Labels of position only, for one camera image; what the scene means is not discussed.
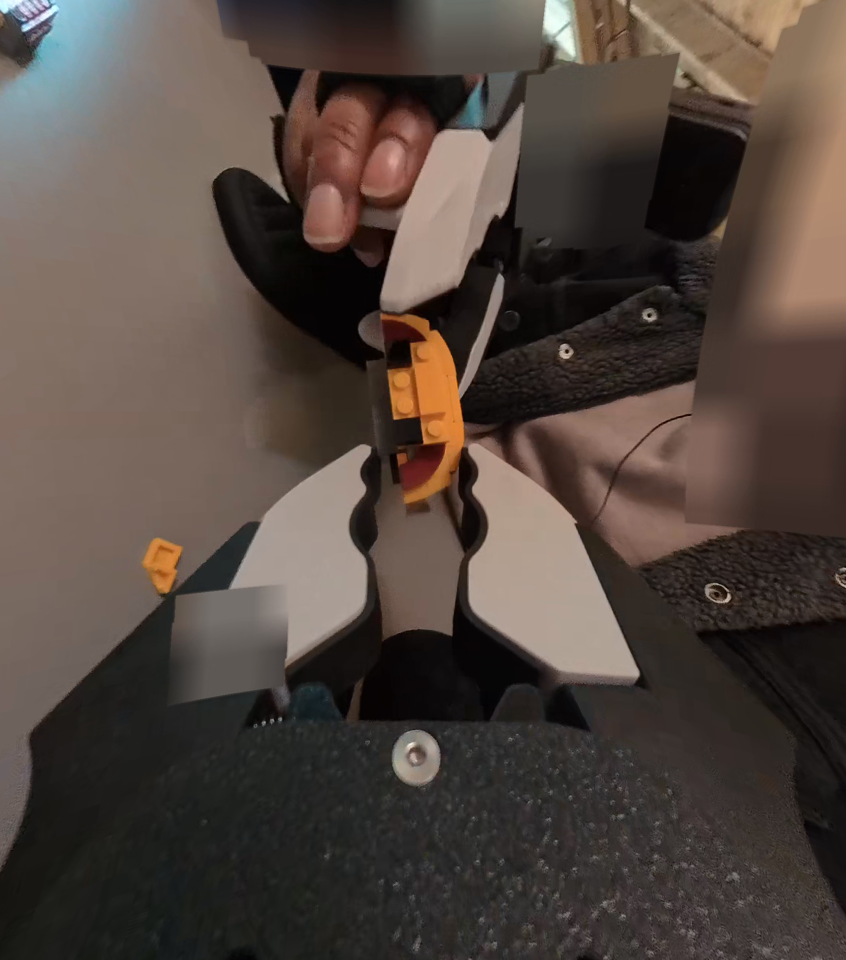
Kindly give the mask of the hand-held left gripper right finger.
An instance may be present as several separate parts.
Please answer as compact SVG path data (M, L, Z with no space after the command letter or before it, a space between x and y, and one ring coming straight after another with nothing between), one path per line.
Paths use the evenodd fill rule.
M637 685L637 661L572 514L477 443L463 451L457 490L454 656L483 708L514 685Z

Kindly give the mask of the person's right hand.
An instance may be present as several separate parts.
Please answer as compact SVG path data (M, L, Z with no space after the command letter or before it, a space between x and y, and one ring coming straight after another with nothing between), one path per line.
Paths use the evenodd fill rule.
M483 123L486 75L464 75L460 109L441 121L411 91L389 92L367 81L348 82L317 105L321 74L267 68L285 109L276 150L287 196L302 210L302 233L313 249L350 249L365 267L388 256L391 235L361 225L365 209L398 209L412 194L438 133L447 125Z

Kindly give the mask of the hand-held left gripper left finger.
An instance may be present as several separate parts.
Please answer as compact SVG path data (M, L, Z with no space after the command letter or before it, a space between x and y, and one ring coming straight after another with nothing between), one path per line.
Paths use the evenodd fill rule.
M382 647L378 537L381 462L360 444L286 493L262 517L230 584L283 587L289 687L322 684L349 712Z

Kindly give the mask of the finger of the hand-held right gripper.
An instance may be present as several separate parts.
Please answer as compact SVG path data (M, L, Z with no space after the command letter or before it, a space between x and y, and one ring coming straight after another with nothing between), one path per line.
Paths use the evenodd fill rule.
M453 291L438 330L453 358L459 387L477 375L494 332L505 292L505 277L496 267L468 266Z
M523 114L519 104L495 139L480 129L442 130L404 206L361 215L362 225L394 232L380 307L357 328L372 349L384 349L383 313L409 314L461 285L492 220L510 205Z

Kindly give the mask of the black lego car chassis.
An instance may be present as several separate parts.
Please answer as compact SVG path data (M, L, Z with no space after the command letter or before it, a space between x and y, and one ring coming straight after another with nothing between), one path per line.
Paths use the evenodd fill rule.
M52 1L0 1L0 54L18 66L31 64L58 14Z

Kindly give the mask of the small orange lego piece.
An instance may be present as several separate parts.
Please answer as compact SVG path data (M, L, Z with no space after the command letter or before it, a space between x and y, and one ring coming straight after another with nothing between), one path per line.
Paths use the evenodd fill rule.
M141 566L158 594L169 594L177 582L182 546L154 537L143 554Z

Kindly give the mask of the orange lego wheel arch assembly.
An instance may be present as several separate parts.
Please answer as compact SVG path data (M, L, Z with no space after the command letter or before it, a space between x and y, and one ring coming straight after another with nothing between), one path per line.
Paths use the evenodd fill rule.
M366 365L374 449L409 512L447 491L465 447L455 360L426 318L381 313Z

